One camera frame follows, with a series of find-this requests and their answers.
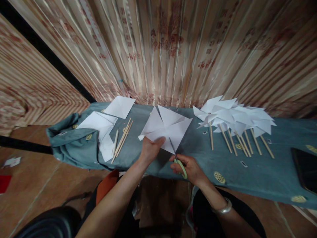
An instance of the tile floor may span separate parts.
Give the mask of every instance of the tile floor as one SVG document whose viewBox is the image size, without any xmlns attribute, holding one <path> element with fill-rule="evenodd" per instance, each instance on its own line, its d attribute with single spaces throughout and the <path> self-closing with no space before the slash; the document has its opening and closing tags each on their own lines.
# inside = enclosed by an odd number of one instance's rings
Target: tile floor
<svg viewBox="0 0 317 238">
<path fill-rule="evenodd" d="M 49 145 L 45 126 L 14 130 L 11 137 Z M 12 237 L 40 213 L 59 206 L 71 196 L 93 191 L 106 170 L 83 170 L 60 163 L 51 155 L 0 148 L 0 164 L 12 157 L 22 157 L 13 168 L 0 169 L 0 175 L 12 175 L 7 192 L 0 196 L 0 238 Z M 181 237 L 193 237 L 185 212 L 190 204 L 190 183 L 145 177 L 138 198 L 141 227 L 177 224 Z M 248 204 L 262 222 L 267 237 L 317 237 L 317 227 L 291 205 L 229 191 Z M 72 206 L 83 214 L 87 200 Z"/>
</svg>

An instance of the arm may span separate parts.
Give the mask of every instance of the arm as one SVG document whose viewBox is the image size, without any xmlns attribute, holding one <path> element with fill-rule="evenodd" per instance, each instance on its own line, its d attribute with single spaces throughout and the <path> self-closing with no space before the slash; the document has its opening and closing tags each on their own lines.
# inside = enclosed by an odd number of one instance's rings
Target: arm
<svg viewBox="0 0 317 238">
<path fill-rule="evenodd" d="M 218 192 L 214 185 L 209 181 L 203 173 L 196 160 L 193 157 L 178 154 L 178 159 L 186 166 L 188 180 L 200 188 L 205 195 L 210 206 L 214 210 L 220 210 L 226 207 L 226 199 Z M 171 164 L 174 173 L 182 173 L 182 169 L 178 164 Z M 217 215 L 218 220 L 228 238 L 260 238 L 255 230 L 232 208 L 230 212 Z"/>
<path fill-rule="evenodd" d="M 76 238 L 115 236 L 134 190 L 164 142 L 165 138 L 160 138 L 156 143 L 146 137 L 143 139 L 139 159 L 90 213 Z"/>
</svg>

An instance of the bangle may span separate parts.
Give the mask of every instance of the bangle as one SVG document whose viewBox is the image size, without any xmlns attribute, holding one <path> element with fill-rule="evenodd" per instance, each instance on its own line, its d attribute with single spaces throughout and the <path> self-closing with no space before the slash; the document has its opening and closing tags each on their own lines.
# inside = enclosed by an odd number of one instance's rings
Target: bangle
<svg viewBox="0 0 317 238">
<path fill-rule="evenodd" d="M 226 205 L 225 208 L 220 209 L 220 210 L 211 209 L 215 214 L 222 215 L 222 214 L 226 214 L 226 213 L 228 213 L 228 212 L 231 211 L 231 209 L 232 209 L 232 203 L 231 203 L 231 201 L 230 201 L 228 198 L 225 197 L 225 199 L 226 199 L 227 202 L 228 202 L 228 204 Z"/>
</svg>

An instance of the smartphone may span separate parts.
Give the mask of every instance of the smartphone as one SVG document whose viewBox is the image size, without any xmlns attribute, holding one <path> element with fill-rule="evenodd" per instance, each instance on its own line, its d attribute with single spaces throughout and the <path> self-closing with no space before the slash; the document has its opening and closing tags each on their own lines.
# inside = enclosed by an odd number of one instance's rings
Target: smartphone
<svg viewBox="0 0 317 238">
<path fill-rule="evenodd" d="M 317 156 L 291 148 L 301 186 L 317 195 Z"/>
</svg>

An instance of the satin curtain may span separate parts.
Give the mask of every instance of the satin curtain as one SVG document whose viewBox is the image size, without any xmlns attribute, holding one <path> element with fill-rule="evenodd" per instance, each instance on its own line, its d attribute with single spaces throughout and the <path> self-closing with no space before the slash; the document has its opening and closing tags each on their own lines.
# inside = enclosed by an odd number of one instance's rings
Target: satin curtain
<svg viewBox="0 0 317 238">
<path fill-rule="evenodd" d="M 316 106 L 314 1 L 10 0 L 98 101 Z"/>
<path fill-rule="evenodd" d="M 89 103 L 0 15 L 0 135 L 52 125 Z"/>
</svg>

